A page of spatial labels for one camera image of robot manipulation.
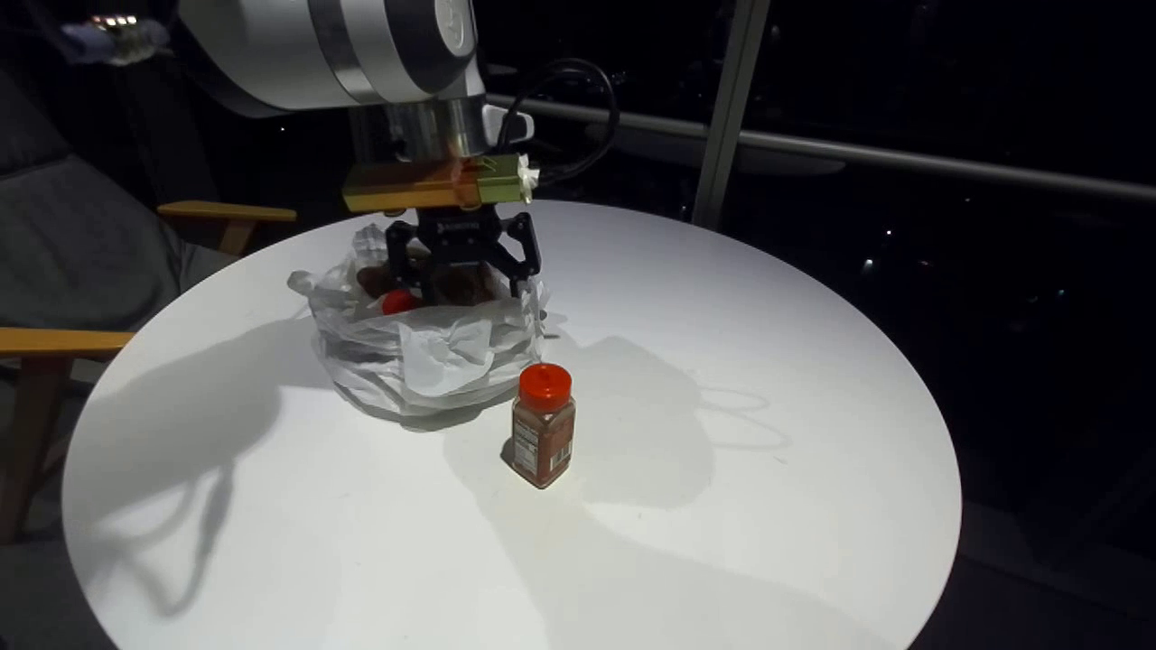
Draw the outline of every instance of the clear plastic bag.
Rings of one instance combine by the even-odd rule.
[[[382,260],[382,227],[369,223],[334,272],[291,274],[291,289],[312,302],[318,355],[335,391],[373,416],[405,421],[511,396],[535,356],[538,291],[382,314],[359,284],[359,272]]]

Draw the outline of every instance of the cable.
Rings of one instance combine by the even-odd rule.
[[[547,188],[550,188],[550,184],[561,184],[561,179],[570,179],[570,177],[585,172],[589,167],[598,167],[601,160],[609,160],[609,150],[610,150],[616,142],[620,142],[620,125],[623,125],[623,108],[620,108],[616,81],[610,81],[601,64],[592,64],[592,62],[585,62],[585,59],[554,59],[554,62],[547,62],[547,64],[538,64],[538,70],[532,70],[532,73],[526,74],[526,82],[521,82],[521,90],[518,90],[506,118],[503,118],[499,149],[514,142],[514,121],[518,121],[521,103],[526,103],[532,93],[538,93],[538,90],[547,90],[547,88],[554,88],[554,82],[561,82],[561,81],[589,81],[589,82],[601,88],[601,93],[605,93],[605,102],[609,102],[609,131],[605,131],[601,143],[589,149],[585,154],[563,160],[563,161],[550,161],[547,172],[542,172],[542,184],[547,184]]]

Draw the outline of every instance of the white tabletop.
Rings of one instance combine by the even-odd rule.
[[[931,613],[963,532],[952,432],[856,308],[722,233],[538,203],[569,316],[574,467],[352,409],[291,272],[369,221],[231,265],[113,360],[64,467],[64,539],[126,650],[871,650]]]

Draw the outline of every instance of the chair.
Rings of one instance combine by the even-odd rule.
[[[73,360],[116,356],[132,330],[181,291],[178,260],[192,244],[161,218],[220,223],[227,255],[251,244],[255,227],[298,221],[294,209],[231,203],[144,209],[68,150],[0,64],[0,363],[15,377],[15,431],[0,438],[0,543],[22,536],[35,484],[63,467],[55,418]]]

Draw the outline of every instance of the bottle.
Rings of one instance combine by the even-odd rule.
[[[518,378],[514,432],[503,443],[506,467],[547,492],[570,467],[570,443],[570,373],[561,363],[527,363]]]

